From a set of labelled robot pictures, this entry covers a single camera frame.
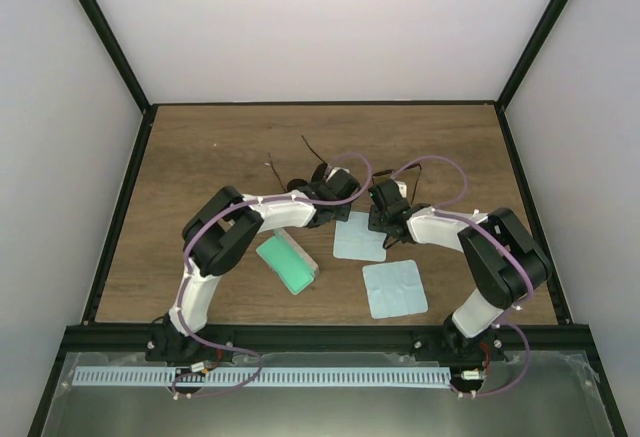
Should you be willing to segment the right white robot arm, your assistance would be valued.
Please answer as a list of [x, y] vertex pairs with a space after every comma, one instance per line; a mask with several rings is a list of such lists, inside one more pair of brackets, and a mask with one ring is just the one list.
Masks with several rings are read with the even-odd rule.
[[516, 311], [552, 274], [549, 257], [517, 215], [501, 207], [490, 213], [444, 212], [412, 206], [394, 180], [369, 188], [368, 226], [394, 241], [435, 245], [460, 252], [475, 288], [443, 324], [444, 346], [458, 360], [472, 356], [482, 334]]

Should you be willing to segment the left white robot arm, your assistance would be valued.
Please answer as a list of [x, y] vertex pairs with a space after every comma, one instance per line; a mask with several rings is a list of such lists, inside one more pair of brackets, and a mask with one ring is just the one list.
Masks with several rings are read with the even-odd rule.
[[233, 186], [219, 190], [182, 231], [183, 277], [163, 324], [170, 350], [184, 361], [203, 352], [200, 330], [219, 281], [258, 234], [344, 221], [361, 191], [358, 180], [340, 167], [280, 194], [242, 194]]

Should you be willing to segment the grey glasses case green lining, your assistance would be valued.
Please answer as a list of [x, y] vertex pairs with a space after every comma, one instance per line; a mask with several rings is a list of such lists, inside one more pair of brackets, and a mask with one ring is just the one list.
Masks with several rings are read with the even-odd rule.
[[274, 230], [256, 253], [292, 295], [308, 288], [319, 274], [316, 261], [284, 229]]

